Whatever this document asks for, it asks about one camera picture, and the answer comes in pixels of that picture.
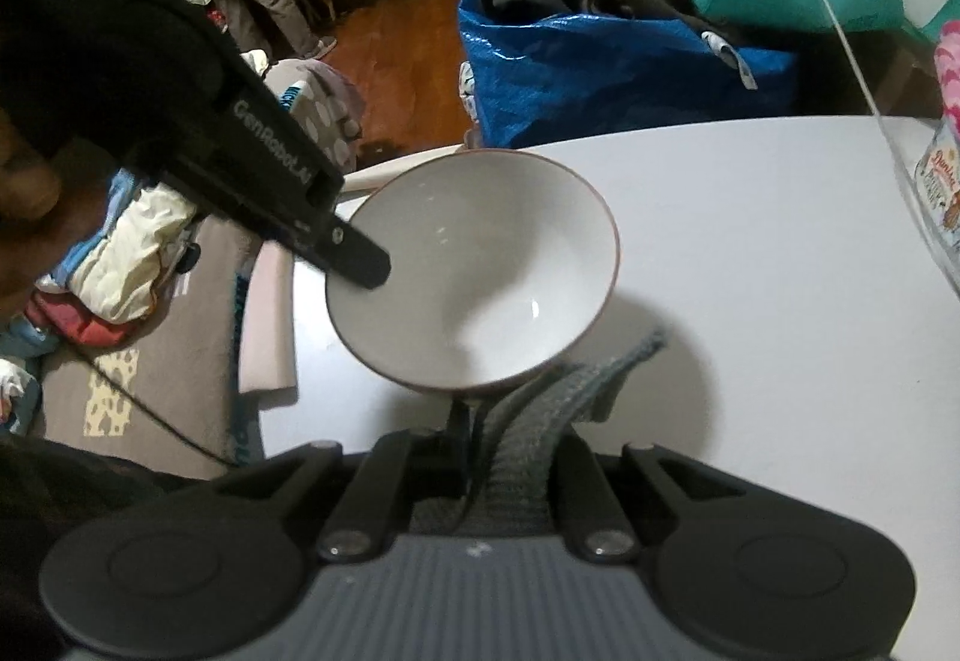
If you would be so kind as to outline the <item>grey mesh dish cloth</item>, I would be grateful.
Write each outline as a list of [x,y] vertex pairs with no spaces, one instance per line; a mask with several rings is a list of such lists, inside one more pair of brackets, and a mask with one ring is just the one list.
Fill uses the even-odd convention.
[[548,476],[562,438],[579,422],[604,422],[638,365],[667,336],[654,329],[619,357],[562,362],[485,407],[473,430],[477,456],[462,498],[428,498],[410,531],[427,536],[537,536],[550,531]]

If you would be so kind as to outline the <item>white ceramic bowl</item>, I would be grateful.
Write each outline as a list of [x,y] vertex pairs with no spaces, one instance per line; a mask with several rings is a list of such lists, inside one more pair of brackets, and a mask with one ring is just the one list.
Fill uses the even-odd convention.
[[384,284],[331,277],[332,328],[364,367],[418,391],[500,390],[569,351],[612,295],[617,222],[561,163],[460,152],[364,199],[353,229],[391,257]]

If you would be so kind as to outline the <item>beige foam table edge guard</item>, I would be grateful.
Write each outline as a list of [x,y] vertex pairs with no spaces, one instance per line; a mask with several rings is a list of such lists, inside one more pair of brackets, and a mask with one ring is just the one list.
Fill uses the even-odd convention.
[[369,193],[379,190],[382,186],[386,186],[387,183],[391,183],[392,180],[410,172],[413,168],[421,167],[425,163],[433,162],[438,158],[449,157],[449,155],[465,150],[466,146],[464,144],[444,145],[444,147],[436,147],[436,149],[402,155],[402,157],[393,158],[387,160],[387,162],[376,163],[373,167],[348,173],[343,180],[342,195],[347,196],[353,193]]

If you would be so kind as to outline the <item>pile of colourful clothes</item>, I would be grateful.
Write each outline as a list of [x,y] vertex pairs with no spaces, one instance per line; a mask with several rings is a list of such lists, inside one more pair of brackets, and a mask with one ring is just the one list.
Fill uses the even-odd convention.
[[116,173],[104,222],[37,280],[25,309],[2,328],[2,430],[25,435],[41,406],[39,370],[64,344],[117,347],[156,310],[195,253],[199,207],[166,184]]

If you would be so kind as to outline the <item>blue plastic tote bag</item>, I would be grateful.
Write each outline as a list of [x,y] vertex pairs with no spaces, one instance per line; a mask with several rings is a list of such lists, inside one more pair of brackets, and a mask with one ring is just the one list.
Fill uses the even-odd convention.
[[573,14],[560,0],[460,0],[459,34],[487,147],[788,112],[789,51],[722,59],[680,19]]

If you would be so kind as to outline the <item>pink heart patterned cloth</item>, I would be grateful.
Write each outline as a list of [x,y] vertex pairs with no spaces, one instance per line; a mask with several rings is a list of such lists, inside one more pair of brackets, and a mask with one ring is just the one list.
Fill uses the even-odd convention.
[[934,67],[944,115],[960,131],[960,22],[951,20],[940,28],[934,50]]

